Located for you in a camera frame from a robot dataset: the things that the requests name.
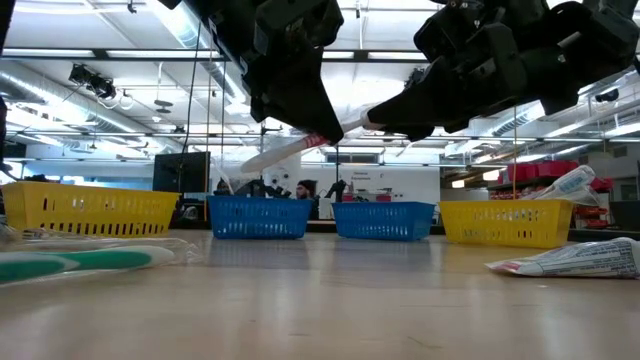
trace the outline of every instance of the man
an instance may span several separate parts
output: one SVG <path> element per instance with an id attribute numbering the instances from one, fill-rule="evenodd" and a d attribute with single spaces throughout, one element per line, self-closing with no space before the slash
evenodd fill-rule
<path id="1" fill-rule="evenodd" d="M 318 206 L 320 205 L 319 200 L 316 196 L 316 181 L 313 180 L 301 180 L 296 187 L 296 198 L 298 200 L 311 200 L 313 204 L 311 204 L 311 213 L 309 214 L 310 220 L 318 220 L 320 217 L 320 213 L 318 210 Z"/>

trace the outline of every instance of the blue basket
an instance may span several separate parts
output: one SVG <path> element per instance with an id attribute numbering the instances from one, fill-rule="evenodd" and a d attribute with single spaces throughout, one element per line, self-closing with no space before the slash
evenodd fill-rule
<path id="1" fill-rule="evenodd" d="M 218 239 L 298 239 L 304 236 L 311 201 L 208 196 Z"/>
<path id="2" fill-rule="evenodd" d="M 429 235 L 435 205 L 419 202 L 334 203 L 338 235 L 415 241 Z"/>

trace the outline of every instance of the yellow basket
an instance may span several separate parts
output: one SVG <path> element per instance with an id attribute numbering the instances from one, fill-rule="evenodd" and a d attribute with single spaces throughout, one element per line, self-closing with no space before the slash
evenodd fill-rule
<path id="1" fill-rule="evenodd" d="M 567 242 L 567 200 L 443 201 L 447 240 L 461 244 L 556 248 Z"/>
<path id="2" fill-rule="evenodd" d="M 178 194 L 21 181 L 2 187 L 9 226 L 80 235 L 160 236 Z"/>

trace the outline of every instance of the wooden table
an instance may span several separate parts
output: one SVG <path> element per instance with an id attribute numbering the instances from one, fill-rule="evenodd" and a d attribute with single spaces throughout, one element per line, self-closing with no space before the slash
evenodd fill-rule
<path id="1" fill-rule="evenodd" d="M 0 288 L 0 358 L 603 360 L 640 353 L 640 283 L 508 277 L 483 266 L 539 250 L 322 234 L 209 248 L 203 266 Z"/>

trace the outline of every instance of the crumpled toothpaste tube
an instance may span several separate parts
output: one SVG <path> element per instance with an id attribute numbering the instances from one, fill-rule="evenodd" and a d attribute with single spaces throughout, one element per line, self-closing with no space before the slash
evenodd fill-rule
<path id="1" fill-rule="evenodd" d="M 526 276 L 640 278 L 640 243 L 629 238 L 566 246 L 540 255 L 485 264 Z"/>

